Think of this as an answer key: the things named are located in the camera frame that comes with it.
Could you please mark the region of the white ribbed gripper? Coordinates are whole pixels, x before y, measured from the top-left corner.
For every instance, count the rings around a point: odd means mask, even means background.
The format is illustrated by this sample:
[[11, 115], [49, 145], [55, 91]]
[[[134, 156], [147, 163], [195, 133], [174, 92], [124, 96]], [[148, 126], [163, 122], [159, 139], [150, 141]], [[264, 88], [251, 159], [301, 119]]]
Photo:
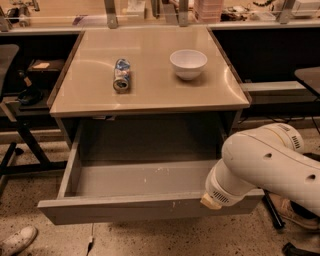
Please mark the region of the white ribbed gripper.
[[232, 174], [219, 176], [208, 175], [205, 183], [206, 192], [200, 202], [211, 210], [220, 210], [222, 206], [233, 206], [244, 198], [247, 184]]

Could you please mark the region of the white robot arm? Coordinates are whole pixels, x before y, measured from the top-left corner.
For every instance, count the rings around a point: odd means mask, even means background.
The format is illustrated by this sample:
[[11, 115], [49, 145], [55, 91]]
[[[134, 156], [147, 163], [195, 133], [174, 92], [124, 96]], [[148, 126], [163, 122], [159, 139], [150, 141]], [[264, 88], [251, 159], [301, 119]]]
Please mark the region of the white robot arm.
[[227, 138], [221, 159], [206, 178], [201, 203], [219, 210], [255, 188], [320, 215], [320, 163], [304, 155], [304, 141], [292, 126], [273, 123]]

